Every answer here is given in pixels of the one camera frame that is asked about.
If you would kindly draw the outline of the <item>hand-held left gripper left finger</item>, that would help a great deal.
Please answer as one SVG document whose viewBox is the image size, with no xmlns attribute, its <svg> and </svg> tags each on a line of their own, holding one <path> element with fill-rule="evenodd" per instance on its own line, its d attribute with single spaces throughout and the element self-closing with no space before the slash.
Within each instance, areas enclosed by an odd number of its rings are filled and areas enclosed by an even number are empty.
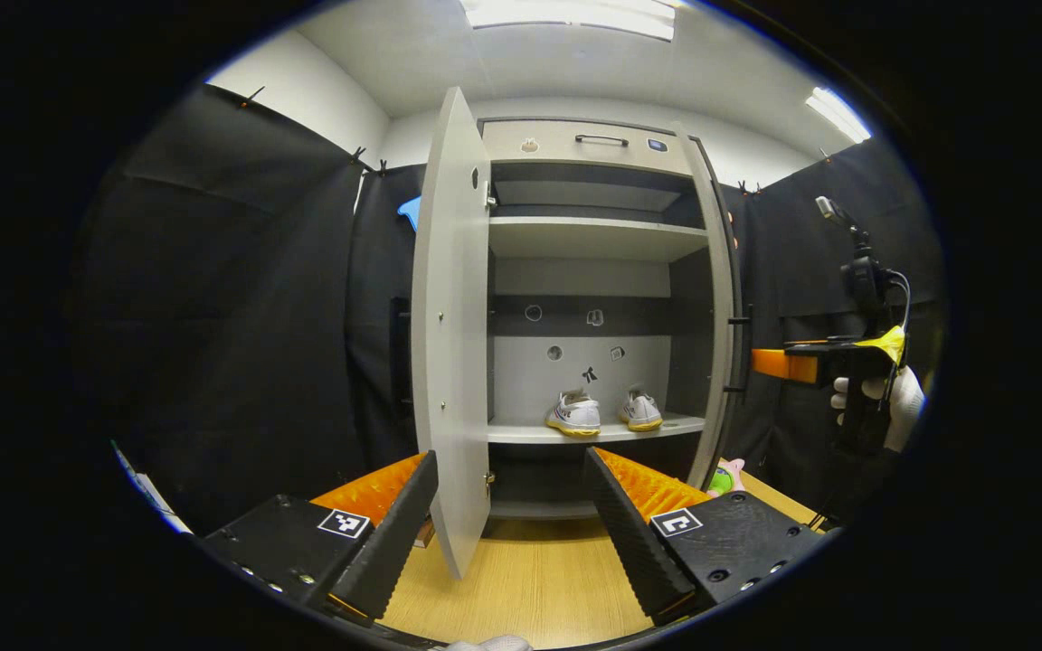
<svg viewBox="0 0 1042 651">
<path fill-rule="evenodd" d="M 202 539 L 287 602 L 357 625 L 384 618 L 439 484 L 427 450 L 314 500 L 274 495 Z"/>
</svg>

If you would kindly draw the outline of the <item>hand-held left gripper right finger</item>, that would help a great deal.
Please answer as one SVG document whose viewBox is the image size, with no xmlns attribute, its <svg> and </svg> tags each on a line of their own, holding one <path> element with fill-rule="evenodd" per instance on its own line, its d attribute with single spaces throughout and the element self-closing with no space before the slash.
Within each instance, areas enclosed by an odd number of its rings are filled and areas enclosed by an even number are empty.
<svg viewBox="0 0 1042 651">
<path fill-rule="evenodd" d="M 584 453 L 584 486 L 654 625 L 718 609 L 826 542 L 748 491 L 712 497 L 602 448 Z"/>
</svg>

